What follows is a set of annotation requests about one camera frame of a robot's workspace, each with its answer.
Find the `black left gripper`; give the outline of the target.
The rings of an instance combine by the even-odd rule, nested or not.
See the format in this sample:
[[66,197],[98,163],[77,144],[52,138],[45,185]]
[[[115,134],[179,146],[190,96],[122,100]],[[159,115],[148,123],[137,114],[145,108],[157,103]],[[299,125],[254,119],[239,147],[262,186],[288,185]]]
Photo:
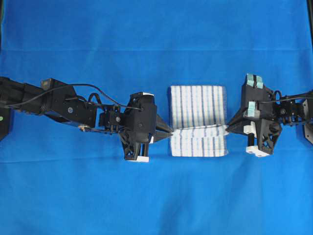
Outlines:
[[173,135],[167,132],[172,132],[172,128],[157,114],[155,96],[145,92],[132,94],[119,131],[124,160],[147,163],[149,144]]

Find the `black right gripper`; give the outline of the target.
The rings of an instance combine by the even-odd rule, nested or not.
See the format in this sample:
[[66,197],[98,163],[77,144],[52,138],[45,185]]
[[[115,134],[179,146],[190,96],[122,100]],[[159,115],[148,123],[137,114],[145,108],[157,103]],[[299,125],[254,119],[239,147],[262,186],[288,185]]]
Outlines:
[[257,157],[273,154],[282,132],[276,113],[276,98],[280,91],[272,91],[264,85],[262,77],[248,73],[242,85],[240,115],[235,115],[227,124],[226,131],[248,135],[246,152]]

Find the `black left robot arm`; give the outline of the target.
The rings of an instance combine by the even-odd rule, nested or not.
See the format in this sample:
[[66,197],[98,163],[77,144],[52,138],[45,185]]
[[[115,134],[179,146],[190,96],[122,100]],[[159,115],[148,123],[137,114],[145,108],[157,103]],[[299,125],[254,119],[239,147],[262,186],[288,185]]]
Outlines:
[[10,132],[13,110],[46,116],[82,132],[118,134],[124,160],[131,162],[148,162],[149,145],[173,135],[173,129],[157,114],[153,94],[131,94],[123,106],[100,89],[84,98],[75,87],[53,78],[37,87],[1,77],[0,138]]

